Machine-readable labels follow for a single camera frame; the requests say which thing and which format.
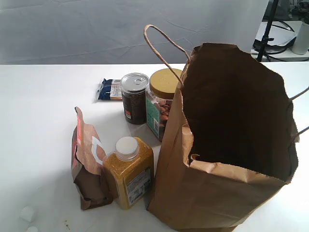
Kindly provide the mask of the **dark grain can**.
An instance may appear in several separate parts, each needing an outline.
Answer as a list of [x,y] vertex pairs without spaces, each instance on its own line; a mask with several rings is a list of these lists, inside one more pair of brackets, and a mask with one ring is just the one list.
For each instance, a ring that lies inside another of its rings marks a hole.
[[131,124],[146,123],[145,92],[148,84],[148,76],[138,72],[129,73],[121,79],[124,115]]

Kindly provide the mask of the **large brown paper bag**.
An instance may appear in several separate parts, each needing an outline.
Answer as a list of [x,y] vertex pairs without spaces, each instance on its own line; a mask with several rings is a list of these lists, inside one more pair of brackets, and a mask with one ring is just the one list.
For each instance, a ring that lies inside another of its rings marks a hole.
[[177,78],[148,211],[180,232],[230,232],[298,168],[293,98],[234,44],[195,47]]

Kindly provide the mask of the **almond jar with gold lid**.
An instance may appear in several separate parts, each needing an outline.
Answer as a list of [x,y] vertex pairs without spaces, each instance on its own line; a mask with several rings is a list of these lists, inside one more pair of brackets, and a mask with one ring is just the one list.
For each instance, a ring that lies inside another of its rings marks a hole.
[[147,125],[159,141],[163,139],[174,93],[179,82],[175,75],[179,77],[181,74],[182,70],[175,68],[158,70],[151,75],[145,92]]

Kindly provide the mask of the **blue flat snack packet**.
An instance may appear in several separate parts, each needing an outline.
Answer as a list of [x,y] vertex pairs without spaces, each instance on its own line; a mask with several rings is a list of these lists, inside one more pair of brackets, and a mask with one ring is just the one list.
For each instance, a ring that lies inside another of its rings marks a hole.
[[122,100],[121,80],[103,79],[98,87],[97,100]]

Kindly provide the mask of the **yellow grain plastic bottle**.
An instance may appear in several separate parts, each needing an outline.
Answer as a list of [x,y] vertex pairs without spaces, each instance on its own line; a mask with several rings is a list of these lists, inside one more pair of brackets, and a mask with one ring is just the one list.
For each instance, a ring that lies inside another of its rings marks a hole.
[[131,208],[152,187],[154,153],[139,137],[119,139],[103,167],[112,197],[122,209]]

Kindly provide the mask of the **brown folded coffee pouch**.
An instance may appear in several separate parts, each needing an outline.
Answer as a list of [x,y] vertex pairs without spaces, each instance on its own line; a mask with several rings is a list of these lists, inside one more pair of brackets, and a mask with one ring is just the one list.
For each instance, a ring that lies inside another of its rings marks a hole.
[[79,194],[81,209],[111,204],[113,196],[103,169],[106,153],[95,127],[86,124],[83,113],[75,107],[77,125],[71,142],[71,175]]

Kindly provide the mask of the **black tripod stand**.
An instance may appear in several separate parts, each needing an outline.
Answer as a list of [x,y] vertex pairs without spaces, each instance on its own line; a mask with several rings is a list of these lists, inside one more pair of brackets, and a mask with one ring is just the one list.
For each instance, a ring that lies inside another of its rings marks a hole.
[[261,40],[261,43],[260,43],[260,48],[259,48],[259,53],[258,53],[258,56],[256,58],[256,60],[258,62],[262,61],[262,57],[264,55],[264,51],[265,51],[265,48],[267,46],[267,43],[269,41],[273,40],[273,38],[269,38],[269,33],[270,33],[270,29],[271,29],[271,26],[272,26],[273,19],[275,17],[275,12],[276,12],[278,3],[279,3],[279,0],[273,0],[272,6],[271,6],[271,9],[270,9],[270,13],[269,13],[269,17],[268,17],[268,20],[267,20],[265,33],[262,37],[262,40]]

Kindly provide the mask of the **white paper sheet background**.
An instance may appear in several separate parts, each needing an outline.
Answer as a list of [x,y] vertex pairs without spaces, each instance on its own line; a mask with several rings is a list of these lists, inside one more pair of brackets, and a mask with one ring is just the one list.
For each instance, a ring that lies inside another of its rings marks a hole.
[[[267,22],[262,22],[258,29],[257,35],[255,39],[259,42],[262,41],[262,37],[266,31]],[[272,25],[270,28],[270,32],[268,34],[269,38],[273,38],[272,41],[268,41],[269,46],[286,46],[289,42],[291,42],[294,38],[296,38],[297,34],[292,31],[289,27],[285,26],[282,23],[278,25]]]

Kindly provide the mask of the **white foam cube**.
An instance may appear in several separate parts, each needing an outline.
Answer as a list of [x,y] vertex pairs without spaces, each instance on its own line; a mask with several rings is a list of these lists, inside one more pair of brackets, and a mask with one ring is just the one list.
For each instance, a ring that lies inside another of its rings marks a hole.
[[35,226],[30,226],[26,229],[26,232],[39,232],[39,230]]
[[19,217],[26,222],[32,222],[35,219],[35,216],[36,211],[31,206],[25,206],[19,214]]

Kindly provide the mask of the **white cylinder container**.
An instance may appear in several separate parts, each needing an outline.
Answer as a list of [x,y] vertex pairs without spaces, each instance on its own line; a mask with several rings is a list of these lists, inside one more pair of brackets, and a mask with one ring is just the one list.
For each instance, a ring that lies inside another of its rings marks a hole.
[[295,42],[292,46],[292,52],[298,55],[304,55],[309,49],[309,24],[302,22]]

